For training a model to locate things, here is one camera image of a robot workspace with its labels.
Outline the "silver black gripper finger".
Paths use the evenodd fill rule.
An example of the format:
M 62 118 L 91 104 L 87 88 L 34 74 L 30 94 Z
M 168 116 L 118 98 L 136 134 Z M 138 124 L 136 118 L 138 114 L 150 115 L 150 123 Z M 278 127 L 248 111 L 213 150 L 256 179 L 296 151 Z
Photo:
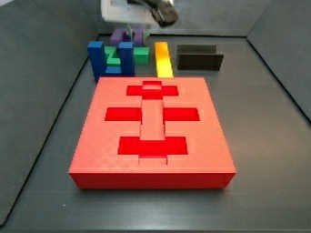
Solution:
M 145 25 L 142 29 L 142 40 L 148 38 L 149 34 L 150 34 L 150 25 Z

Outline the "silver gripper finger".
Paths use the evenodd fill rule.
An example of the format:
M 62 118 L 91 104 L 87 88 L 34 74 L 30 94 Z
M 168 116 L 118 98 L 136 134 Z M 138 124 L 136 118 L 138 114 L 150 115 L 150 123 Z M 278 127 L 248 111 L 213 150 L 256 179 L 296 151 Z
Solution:
M 129 24 L 126 24 L 126 31 L 127 31 L 127 38 L 129 41 L 132 41 L 133 38 L 133 31 L 132 31 L 132 26 Z

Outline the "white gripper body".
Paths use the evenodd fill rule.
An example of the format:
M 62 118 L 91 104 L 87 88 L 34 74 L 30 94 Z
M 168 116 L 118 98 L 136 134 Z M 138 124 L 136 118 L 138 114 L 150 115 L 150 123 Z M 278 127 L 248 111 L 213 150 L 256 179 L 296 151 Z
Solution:
M 153 25 L 156 23 L 149 10 L 127 0 L 101 0 L 101 18 L 105 22 Z

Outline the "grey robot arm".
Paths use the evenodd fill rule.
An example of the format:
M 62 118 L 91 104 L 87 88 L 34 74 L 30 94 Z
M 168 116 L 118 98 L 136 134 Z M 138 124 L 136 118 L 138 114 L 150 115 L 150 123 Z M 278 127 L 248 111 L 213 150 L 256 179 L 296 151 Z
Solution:
M 129 39 L 134 36 L 134 25 L 142 25 L 144 29 L 152 25 L 168 27 L 178 19 L 173 0 L 101 0 L 99 7 L 102 20 L 122 23 Z

